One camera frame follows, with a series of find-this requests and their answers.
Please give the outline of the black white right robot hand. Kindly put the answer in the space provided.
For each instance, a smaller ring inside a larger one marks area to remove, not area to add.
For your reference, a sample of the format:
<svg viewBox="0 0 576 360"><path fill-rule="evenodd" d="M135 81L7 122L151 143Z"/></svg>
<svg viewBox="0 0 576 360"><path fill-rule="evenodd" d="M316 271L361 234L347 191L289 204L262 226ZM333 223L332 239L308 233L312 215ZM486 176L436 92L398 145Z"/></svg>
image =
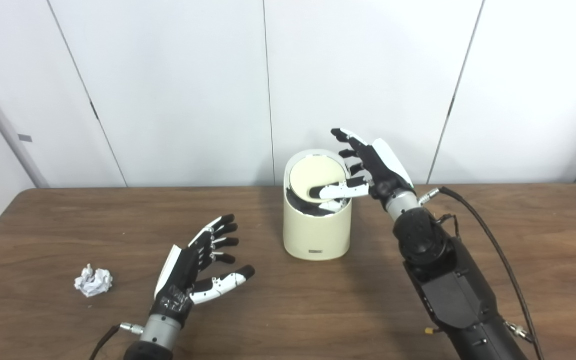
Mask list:
<svg viewBox="0 0 576 360"><path fill-rule="evenodd" d="M330 133L350 149L339 152L343 159L358 158L350 167L351 178L341 182L314 186L307 194L312 199L351 199L370 196L383 205L400 193L416 194L414 185L402 162L381 138L371 144L350 130L335 128Z"/></svg>

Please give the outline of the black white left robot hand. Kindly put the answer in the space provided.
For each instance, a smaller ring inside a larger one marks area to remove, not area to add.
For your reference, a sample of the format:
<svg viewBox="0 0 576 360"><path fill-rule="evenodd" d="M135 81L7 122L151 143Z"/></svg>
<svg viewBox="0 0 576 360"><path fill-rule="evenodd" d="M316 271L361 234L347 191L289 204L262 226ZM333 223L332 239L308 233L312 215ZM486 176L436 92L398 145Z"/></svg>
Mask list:
<svg viewBox="0 0 576 360"><path fill-rule="evenodd" d="M204 225L185 247L172 247L155 286L151 316L170 319L184 328L195 305L224 296L256 274L252 265L246 265L199 280L199 275L211 265L235 264L234 256L221 251L240 243L238 238L229 236L238 230L235 218L234 214L222 215Z"/></svg>

